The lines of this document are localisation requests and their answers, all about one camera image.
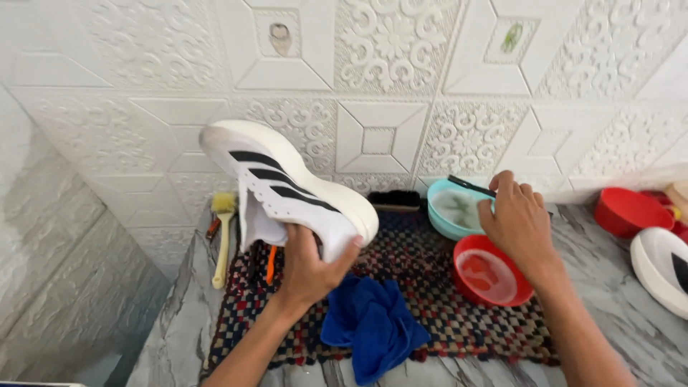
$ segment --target yellow brush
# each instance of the yellow brush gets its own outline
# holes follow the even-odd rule
[[[217,214],[217,218],[220,222],[222,222],[222,236],[219,240],[219,255],[217,256],[215,276],[213,276],[213,287],[215,289],[222,289],[227,275],[229,219],[232,217],[232,214],[234,214],[235,199],[236,196],[231,192],[218,192],[213,195],[211,209]]]

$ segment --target forearm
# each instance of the forearm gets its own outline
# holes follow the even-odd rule
[[[300,307],[285,304],[279,292],[275,293],[263,313],[203,387],[257,386],[287,332],[304,313]]]
[[[563,266],[536,286],[570,387],[635,386],[633,375],[586,311]]]

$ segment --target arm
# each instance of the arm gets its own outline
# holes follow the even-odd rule
[[[308,309],[337,287],[360,251],[360,236],[331,264],[320,261],[313,232],[287,224],[284,278],[279,290],[203,387],[257,386],[284,337]]]
[[[513,179],[511,171],[492,179],[490,189],[497,190],[495,213],[489,200],[478,203],[480,224],[535,288],[568,385],[635,386],[633,375],[595,325],[566,275],[552,244],[542,195]]]

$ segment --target left hand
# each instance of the left hand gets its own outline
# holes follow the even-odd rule
[[[284,277],[275,297],[285,310],[305,313],[342,282],[361,251],[363,237],[352,238],[344,253],[328,264],[320,260],[313,231],[299,224],[285,226]]]

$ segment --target white textured wall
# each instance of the white textured wall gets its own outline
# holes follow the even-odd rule
[[[0,380],[123,385],[169,281],[0,86]]]
[[[671,180],[687,31],[685,0],[0,0],[0,75],[172,278],[232,187],[196,140],[221,118],[363,193],[504,168],[551,200]]]

